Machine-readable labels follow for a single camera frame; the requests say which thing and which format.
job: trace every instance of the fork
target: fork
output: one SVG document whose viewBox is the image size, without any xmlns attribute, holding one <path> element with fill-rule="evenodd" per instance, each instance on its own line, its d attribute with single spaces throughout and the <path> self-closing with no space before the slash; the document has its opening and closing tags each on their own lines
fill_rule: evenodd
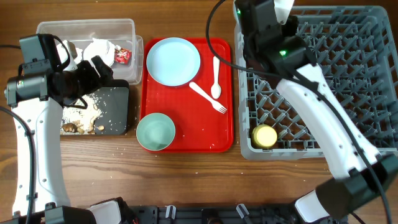
<svg viewBox="0 0 398 224">
<path fill-rule="evenodd" d="M 198 84 L 194 83 L 194 82 L 190 82 L 189 83 L 189 87 L 191 87 L 191 89 L 197 93 L 199 93 L 199 95 L 203 96 L 204 98 L 206 98 L 206 100 L 210 101 L 210 103 L 213 105 L 213 108 L 215 110 L 217 110 L 218 112 L 225 114 L 226 113 L 226 108 L 221 105 L 221 103 L 215 101 L 212 99 L 212 97 L 210 97 L 205 91 L 203 91 Z"/>
</svg>

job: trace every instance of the dish rack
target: dish rack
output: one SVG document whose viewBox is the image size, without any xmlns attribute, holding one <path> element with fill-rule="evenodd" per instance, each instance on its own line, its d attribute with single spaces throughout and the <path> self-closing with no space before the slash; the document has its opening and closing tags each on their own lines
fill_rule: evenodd
<svg viewBox="0 0 398 224">
<path fill-rule="evenodd" d="M 359 130 L 382 153 L 398 154 L 398 56 L 387 12 L 380 6 L 297 6 L 297 35 L 314 51 L 325 79 Z M 243 35 L 237 25 L 236 63 L 243 59 Z M 300 116 L 276 86 L 239 71 L 239 130 L 246 159 L 323 157 Z M 256 148 L 251 133 L 268 124 L 278 133 L 272 149 Z"/>
</svg>

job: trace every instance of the yellow cup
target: yellow cup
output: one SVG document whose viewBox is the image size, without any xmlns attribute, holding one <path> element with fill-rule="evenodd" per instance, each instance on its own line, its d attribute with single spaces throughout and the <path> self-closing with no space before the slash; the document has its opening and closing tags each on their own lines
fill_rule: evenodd
<svg viewBox="0 0 398 224">
<path fill-rule="evenodd" d="M 258 147 L 270 148 L 276 143 L 278 135 L 274 128 L 260 124 L 253 129 L 252 138 Z"/>
</svg>

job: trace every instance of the plastic bin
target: plastic bin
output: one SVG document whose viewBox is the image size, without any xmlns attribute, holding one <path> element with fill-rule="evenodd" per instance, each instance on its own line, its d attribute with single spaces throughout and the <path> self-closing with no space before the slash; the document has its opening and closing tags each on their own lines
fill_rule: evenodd
<svg viewBox="0 0 398 224">
<path fill-rule="evenodd" d="M 297 6 L 297 35 L 314 51 L 326 81 L 359 130 L 382 153 L 398 154 L 398 56 L 387 12 L 380 6 Z M 236 63 L 245 67 L 243 36 L 235 27 Z M 323 157 L 322 150 L 275 86 L 239 71 L 239 131 L 246 159 Z M 271 150 L 252 145 L 259 124 L 273 126 Z"/>
<path fill-rule="evenodd" d="M 132 19 L 90 19 L 77 21 L 41 22 L 37 34 L 53 34 L 61 40 L 69 40 L 76 47 L 85 50 L 93 38 L 106 39 L 122 48 L 132 50 L 128 65 L 113 63 L 113 78 L 125 79 L 130 84 L 138 84 L 142 76 L 144 59 L 142 37 L 136 35 Z"/>
</svg>

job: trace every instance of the red tray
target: red tray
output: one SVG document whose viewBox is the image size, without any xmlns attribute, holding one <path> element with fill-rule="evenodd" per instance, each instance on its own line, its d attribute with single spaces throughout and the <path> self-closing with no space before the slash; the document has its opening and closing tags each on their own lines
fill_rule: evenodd
<svg viewBox="0 0 398 224">
<path fill-rule="evenodd" d="M 231 68 L 220 63 L 219 84 L 221 96 L 218 101 L 226 107 L 227 113 L 221 114 L 213 109 L 211 103 L 194 92 L 187 84 L 177 87 L 157 83 L 146 67 L 146 57 L 150 48 L 162 39 L 148 42 L 144 50 L 144 72 L 142 74 L 141 119 L 151 113 L 163 113 L 169 116 L 175 125 L 173 143 L 159 152 L 224 152 L 228 150 L 234 138 L 232 106 Z M 193 78 L 210 96 L 214 82 L 213 54 L 204 38 L 187 38 L 199 51 L 201 65 Z M 211 39 L 212 46 L 223 58 L 231 61 L 231 49 L 222 39 Z"/>
</svg>

